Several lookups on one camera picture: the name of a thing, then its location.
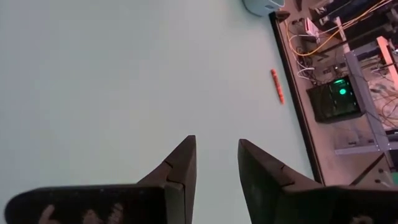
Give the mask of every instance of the white bucket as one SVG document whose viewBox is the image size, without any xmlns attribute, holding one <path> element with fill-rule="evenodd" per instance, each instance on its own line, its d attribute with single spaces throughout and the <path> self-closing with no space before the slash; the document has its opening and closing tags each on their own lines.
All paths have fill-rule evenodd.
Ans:
<svg viewBox="0 0 398 224">
<path fill-rule="evenodd" d="M 266 16 L 284 7 L 285 0 L 243 0 L 243 4 L 249 12 L 257 16 Z"/>
</svg>

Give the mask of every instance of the floor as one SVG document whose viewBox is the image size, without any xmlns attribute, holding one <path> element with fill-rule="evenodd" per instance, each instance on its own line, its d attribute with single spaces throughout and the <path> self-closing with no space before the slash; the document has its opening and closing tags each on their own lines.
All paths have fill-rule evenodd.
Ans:
<svg viewBox="0 0 398 224">
<path fill-rule="evenodd" d="M 283 10 L 290 12 L 290 17 L 287 19 L 288 22 L 301 17 L 308 17 L 310 15 L 308 7 L 313 7 L 319 4 L 317 0 L 303 1 L 302 12 L 298 12 L 295 8 L 293 1 L 286 1 Z M 286 33 L 286 28 L 284 24 L 282 26 L 282 35 L 285 37 L 285 43 L 288 45 L 288 38 Z M 296 32 L 295 27 L 289 27 L 289 30 Z M 294 46 L 297 46 L 297 39 L 292 41 Z M 342 49 L 333 52 L 332 60 L 335 59 L 334 56 L 338 57 L 342 55 Z M 293 72 L 297 73 L 298 68 L 295 63 L 293 53 L 289 54 L 289 59 L 292 64 Z M 306 89 L 312 87 L 310 81 L 303 78 L 295 76 L 295 80 L 298 85 L 298 91 L 304 105 L 305 114 L 308 120 L 308 125 L 311 129 L 311 135 L 313 136 L 315 150 L 320 161 L 320 167 L 325 180 L 326 185 L 346 185 L 352 183 L 355 178 L 357 178 L 372 162 L 374 162 L 380 155 L 381 152 L 372 152 L 365 154 L 351 154 L 337 156 L 334 152 L 334 146 L 338 142 L 335 139 L 337 133 L 342 131 L 336 125 L 320 124 L 314 119 L 312 107 L 310 105 L 310 100 L 307 96 Z M 374 180 L 378 178 L 378 169 L 388 170 L 387 161 L 385 159 L 381 160 L 377 166 L 372 170 L 369 175 L 360 184 L 374 184 Z"/>
</svg>

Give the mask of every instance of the electronic device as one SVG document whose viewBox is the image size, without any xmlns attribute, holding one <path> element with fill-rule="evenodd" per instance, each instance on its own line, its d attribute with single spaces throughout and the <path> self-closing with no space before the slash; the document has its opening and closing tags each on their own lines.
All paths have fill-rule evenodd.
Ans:
<svg viewBox="0 0 398 224">
<path fill-rule="evenodd" d="M 389 142 L 397 142 L 398 141 L 398 129 L 394 128 L 386 131 L 387 138 Z"/>
<path fill-rule="evenodd" d="M 358 118 L 364 114 L 358 103 L 349 76 L 307 90 L 315 120 L 334 123 Z"/>
<path fill-rule="evenodd" d="M 304 20 L 304 31 L 307 35 L 311 35 L 316 38 L 316 43 L 320 42 L 319 29 L 309 18 Z"/>
<path fill-rule="evenodd" d="M 196 140 L 188 136 L 136 184 L 31 190 L 8 202 L 5 219 L 8 224 L 191 224 L 196 170 Z"/>
<path fill-rule="evenodd" d="M 325 187 L 246 139 L 239 140 L 238 165 L 252 224 L 398 220 L 398 191 L 381 182 L 372 187 Z"/>
</svg>

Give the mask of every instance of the black panel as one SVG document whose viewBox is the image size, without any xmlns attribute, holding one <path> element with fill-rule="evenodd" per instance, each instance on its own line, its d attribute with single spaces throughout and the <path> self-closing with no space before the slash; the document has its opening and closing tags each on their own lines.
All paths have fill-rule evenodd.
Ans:
<svg viewBox="0 0 398 224">
<path fill-rule="evenodd" d="M 196 164 L 195 136 L 188 136 L 136 184 L 31 190 L 11 199 L 4 214 L 8 224 L 38 224 L 44 211 L 50 211 L 49 220 L 63 224 L 87 218 L 105 223 L 112 219 L 111 223 L 191 224 Z"/>
<path fill-rule="evenodd" d="M 49 205 L 55 209 L 50 218 L 63 224 L 82 223 L 90 213 L 95 213 L 104 222 L 112 214 L 118 214 L 123 223 L 167 223 L 164 189 L 131 185 L 33 190 L 14 197 L 8 203 L 6 221 L 37 224 Z"/>
<path fill-rule="evenodd" d="M 334 123 L 364 114 L 348 77 L 313 87 L 307 93 L 317 122 Z"/>
<path fill-rule="evenodd" d="M 398 221 L 398 192 L 384 185 L 372 189 L 313 185 L 245 139 L 239 141 L 238 162 L 252 224 Z"/>
</svg>

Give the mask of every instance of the white cable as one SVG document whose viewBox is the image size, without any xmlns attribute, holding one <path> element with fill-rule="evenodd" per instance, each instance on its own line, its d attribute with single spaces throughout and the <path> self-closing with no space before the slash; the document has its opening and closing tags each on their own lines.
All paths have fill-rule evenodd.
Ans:
<svg viewBox="0 0 398 224">
<path fill-rule="evenodd" d="M 300 75 L 300 73 L 307 71 L 307 70 L 315 70 L 315 68 L 303 68 L 300 71 L 297 72 L 296 76 L 300 77 L 300 78 L 305 78 L 307 80 L 313 81 L 312 79 L 308 78 L 308 77 L 304 77 L 302 75 Z"/>
<path fill-rule="evenodd" d="M 378 71 L 380 71 L 380 69 L 371 70 L 371 73 L 372 73 L 372 74 L 376 74 L 376 75 L 381 75 L 381 73 L 378 72 Z"/>
<path fill-rule="evenodd" d="M 380 184 L 382 184 L 382 185 L 384 185 L 384 186 L 386 186 L 386 187 L 391 188 L 391 186 L 390 186 L 389 184 L 385 183 L 384 181 L 380 181 Z"/>
<path fill-rule="evenodd" d="M 307 34 L 295 34 L 293 36 L 290 37 L 289 41 L 291 41 L 294 37 L 313 37 L 313 35 L 307 35 Z M 298 65 L 300 65 L 303 69 L 306 69 L 307 67 L 302 65 L 298 60 L 295 54 L 292 54 L 294 57 L 294 60 L 298 63 Z"/>
<path fill-rule="evenodd" d="M 391 184 L 394 184 L 393 179 L 391 178 L 391 174 L 389 174 L 387 171 L 383 171 L 384 177 L 387 179 L 388 182 L 390 182 Z"/>
</svg>

